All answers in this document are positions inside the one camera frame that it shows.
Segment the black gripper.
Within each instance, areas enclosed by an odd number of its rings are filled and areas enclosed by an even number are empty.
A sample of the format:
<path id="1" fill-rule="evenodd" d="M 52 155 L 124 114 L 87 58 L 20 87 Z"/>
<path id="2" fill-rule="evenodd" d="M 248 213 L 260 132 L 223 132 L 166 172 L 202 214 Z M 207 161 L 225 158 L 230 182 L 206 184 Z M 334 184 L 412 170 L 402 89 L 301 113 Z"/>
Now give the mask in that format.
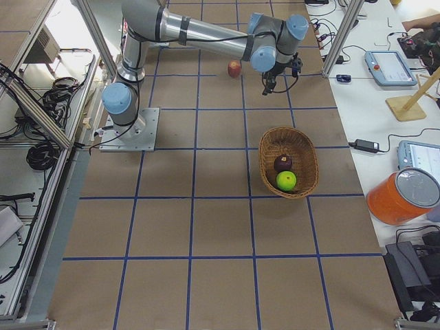
<path id="1" fill-rule="evenodd" d="M 276 85 L 276 78 L 281 75 L 287 68 L 292 68 L 292 62 L 288 63 L 279 63 L 276 62 L 275 66 L 271 68 L 269 71 L 262 73 L 262 81 L 263 81 L 263 95 L 267 96 L 272 94 L 274 91 L 274 87 Z"/>

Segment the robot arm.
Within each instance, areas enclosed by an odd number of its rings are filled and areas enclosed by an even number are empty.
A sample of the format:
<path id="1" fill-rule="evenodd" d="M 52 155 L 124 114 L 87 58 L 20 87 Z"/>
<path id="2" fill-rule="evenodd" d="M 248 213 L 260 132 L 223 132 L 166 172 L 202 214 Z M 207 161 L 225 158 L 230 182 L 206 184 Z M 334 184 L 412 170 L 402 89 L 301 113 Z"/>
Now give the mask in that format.
<path id="1" fill-rule="evenodd" d="M 176 42 L 249 62 L 262 75 L 263 95 L 276 92 L 276 79 L 286 69 L 297 79 L 303 66 L 297 49 L 309 22 L 299 14 L 282 20 L 253 13 L 245 33 L 174 14 L 159 1 L 123 1 L 122 14 L 127 24 L 122 61 L 102 94 L 117 137 L 136 137 L 146 126 L 138 109 L 138 84 L 152 43 Z"/>

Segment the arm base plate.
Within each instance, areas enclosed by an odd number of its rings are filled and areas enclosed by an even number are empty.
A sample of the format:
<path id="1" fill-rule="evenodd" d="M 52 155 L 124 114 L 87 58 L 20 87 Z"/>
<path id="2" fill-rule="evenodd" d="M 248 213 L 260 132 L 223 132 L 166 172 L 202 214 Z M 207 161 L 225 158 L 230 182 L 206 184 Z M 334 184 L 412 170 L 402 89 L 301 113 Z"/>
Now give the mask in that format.
<path id="1" fill-rule="evenodd" d="M 107 116 L 106 125 L 112 126 L 102 134 L 102 152 L 136 152 L 154 151 L 159 122 L 160 108 L 142 108 L 138 119 L 130 130 L 122 134 L 124 129 L 114 126 L 111 116 Z"/>

